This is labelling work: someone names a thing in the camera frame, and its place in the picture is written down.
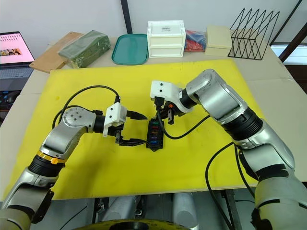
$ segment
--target laptop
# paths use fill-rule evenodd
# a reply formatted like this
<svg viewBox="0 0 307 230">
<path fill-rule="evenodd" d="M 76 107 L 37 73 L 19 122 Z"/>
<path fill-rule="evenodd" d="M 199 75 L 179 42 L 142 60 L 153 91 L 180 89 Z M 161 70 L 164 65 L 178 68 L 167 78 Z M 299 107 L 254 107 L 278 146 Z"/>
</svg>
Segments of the laptop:
<svg viewBox="0 0 307 230">
<path fill-rule="evenodd" d="M 22 90 L 34 58 L 19 31 L 0 33 L 0 91 Z"/>
</svg>

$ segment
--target laptop screen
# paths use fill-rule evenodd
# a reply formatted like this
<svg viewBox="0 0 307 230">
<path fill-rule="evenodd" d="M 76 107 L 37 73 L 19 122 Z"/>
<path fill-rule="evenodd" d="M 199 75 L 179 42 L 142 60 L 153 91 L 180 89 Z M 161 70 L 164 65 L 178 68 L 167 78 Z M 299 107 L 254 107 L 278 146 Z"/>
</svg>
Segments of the laptop screen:
<svg viewBox="0 0 307 230">
<path fill-rule="evenodd" d="M 0 64 L 32 61 L 34 58 L 19 32 L 0 34 Z"/>
</svg>

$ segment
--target wooden board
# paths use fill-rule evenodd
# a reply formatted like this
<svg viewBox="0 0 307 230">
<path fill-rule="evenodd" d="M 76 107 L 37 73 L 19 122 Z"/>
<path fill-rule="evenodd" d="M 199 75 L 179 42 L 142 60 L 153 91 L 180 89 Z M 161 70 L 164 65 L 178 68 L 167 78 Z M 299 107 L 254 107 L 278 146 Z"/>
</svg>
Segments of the wooden board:
<svg viewBox="0 0 307 230">
<path fill-rule="evenodd" d="M 55 43 L 55 45 L 43 53 L 39 58 L 32 62 L 30 67 L 45 73 L 50 73 L 50 71 L 53 69 L 61 69 L 65 63 L 64 59 L 58 55 L 58 51 L 60 51 L 66 44 L 80 37 L 81 35 L 81 33 L 69 32 L 57 43 Z"/>
<path fill-rule="evenodd" d="M 154 104 L 149 96 L 152 80 L 168 81 L 184 88 L 205 69 L 216 70 L 245 99 L 249 107 L 263 117 L 234 61 L 230 59 L 51 71 L 27 127 L 6 192 L 30 164 L 51 131 L 55 114 L 78 90 L 90 85 L 107 85 L 120 94 L 121 104 L 128 110 L 151 118 L 155 115 Z M 91 89 L 76 96 L 71 104 L 90 110 L 103 110 L 105 113 L 113 102 L 112 92 Z M 166 124 L 165 128 L 170 135 L 179 136 L 206 115 L 204 109 L 197 105 L 193 112 L 175 117 L 175 124 Z M 126 139 L 146 139 L 147 126 L 146 120 L 127 118 L 122 135 Z M 115 144 L 114 137 L 84 134 L 52 188 L 54 199 L 206 190 L 205 167 L 212 155 L 230 141 L 230 136 L 211 118 L 182 139 L 165 137 L 164 148 L 156 152 L 147 149 L 144 144 L 125 147 Z M 245 172 L 244 175 L 249 183 L 256 183 Z M 214 160 L 209 179 L 213 189 L 243 185 L 233 146 Z"/>
</svg>

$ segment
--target wire mesh organizer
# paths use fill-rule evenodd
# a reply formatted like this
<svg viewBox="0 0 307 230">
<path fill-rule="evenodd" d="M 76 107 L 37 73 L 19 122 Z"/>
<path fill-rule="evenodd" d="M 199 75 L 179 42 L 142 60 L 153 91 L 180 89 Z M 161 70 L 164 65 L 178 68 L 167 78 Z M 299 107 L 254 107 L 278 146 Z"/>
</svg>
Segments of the wire mesh organizer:
<svg viewBox="0 0 307 230">
<path fill-rule="evenodd" d="M 260 9 L 252 12 L 253 9 L 250 9 L 245 13 L 243 8 L 231 26 L 232 48 L 229 57 L 262 60 L 279 12 L 274 14 L 274 11 L 271 11 L 267 14 L 264 10 L 260 13 Z"/>
</svg>

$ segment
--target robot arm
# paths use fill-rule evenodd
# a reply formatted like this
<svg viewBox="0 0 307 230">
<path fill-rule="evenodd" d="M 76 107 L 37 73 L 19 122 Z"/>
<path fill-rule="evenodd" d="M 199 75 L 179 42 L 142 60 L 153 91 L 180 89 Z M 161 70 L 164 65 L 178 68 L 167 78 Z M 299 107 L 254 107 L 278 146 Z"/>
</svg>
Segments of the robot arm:
<svg viewBox="0 0 307 230">
<path fill-rule="evenodd" d="M 294 175 L 291 151 L 213 69 L 200 73 L 185 89 L 153 81 L 150 96 L 169 124 L 174 115 L 200 104 L 232 137 L 246 172 L 259 182 L 252 214 L 257 229 L 305 229 L 307 189 Z"/>
<path fill-rule="evenodd" d="M 106 116 L 97 113 L 79 107 L 66 110 L 59 125 L 46 137 L 31 164 L 5 198 L 0 210 L 0 229 L 27 230 L 31 223 L 43 219 L 54 195 L 50 188 L 84 133 L 115 136 L 116 143 L 124 146 L 145 142 L 134 138 L 124 140 L 121 136 L 127 116 L 146 119 L 144 115 L 127 111 L 119 102 L 107 109 Z"/>
</svg>

